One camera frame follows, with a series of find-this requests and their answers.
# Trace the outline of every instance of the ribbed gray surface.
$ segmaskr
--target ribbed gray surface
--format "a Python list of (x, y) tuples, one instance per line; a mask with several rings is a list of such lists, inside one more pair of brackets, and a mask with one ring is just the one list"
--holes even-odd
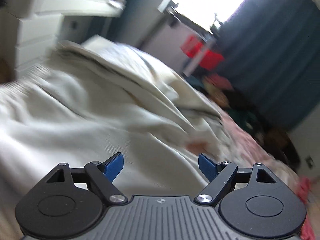
[(135, 196), (128, 205), (111, 207), (90, 232), (74, 240), (244, 240), (227, 227), (214, 208), (189, 197)]

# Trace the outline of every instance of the wall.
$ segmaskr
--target wall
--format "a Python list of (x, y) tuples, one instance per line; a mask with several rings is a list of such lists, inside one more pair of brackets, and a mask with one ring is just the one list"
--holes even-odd
[[(320, 103), (289, 133), (289, 137), (301, 158), (298, 174), (313, 178), (320, 176)], [(308, 156), (315, 163), (311, 170), (305, 161)]]
[(180, 49), (180, 46), (185, 42), (187, 37), (194, 33), (193, 30), (182, 23), (177, 24), (173, 28), (165, 24), (152, 40), (146, 44), (143, 51), (161, 60), (179, 73), (188, 59)]
[(58, 40), (68, 40), (78, 44), (84, 42), (92, 18), (92, 16), (66, 16)]
[(117, 41), (137, 46), (158, 22), (162, 14), (157, 9), (163, 0), (135, 0), (128, 6), (130, 14), (124, 18)]

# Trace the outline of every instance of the white duvet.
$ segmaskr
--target white duvet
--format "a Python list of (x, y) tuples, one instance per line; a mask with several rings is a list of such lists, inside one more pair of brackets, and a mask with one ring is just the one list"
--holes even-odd
[(84, 47), (69, 43), (29, 77), (0, 88), (1, 240), (22, 236), (16, 203), (61, 162), (83, 167), (122, 152), (114, 184), (129, 198), (193, 197), (204, 188), (190, 142), (207, 142), (217, 161), (248, 166), (215, 105), (170, 68), (100, 37)]

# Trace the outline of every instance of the bed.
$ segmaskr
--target bed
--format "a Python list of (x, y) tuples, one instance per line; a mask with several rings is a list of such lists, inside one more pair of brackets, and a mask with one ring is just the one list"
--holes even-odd
[(0, 124), (1, 240), (22, 237), (16, 203), (61, 162), (83, 167), (122, 152), (114, 184), (128, 198), (195, 196), (207, 185), (200, 152), (239, 167), (263, 162), (292, 190), (299, 183), (161, 61), (99, 36), (67, 42), (27, 77), (2, 84)]

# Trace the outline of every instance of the metal screw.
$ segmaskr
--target metal screw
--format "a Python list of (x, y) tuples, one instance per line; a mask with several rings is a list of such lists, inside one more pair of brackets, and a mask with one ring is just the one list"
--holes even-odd
[(202, 194), (197, 197), (197, 200), (201, 203), (208, 203), (212, 200), (212, 197), (207, 194)]
[(114, 203), (120, 203), (125, 200), (125, 197), (122, 195), (112, 195), (110, 196), (109, 200)]

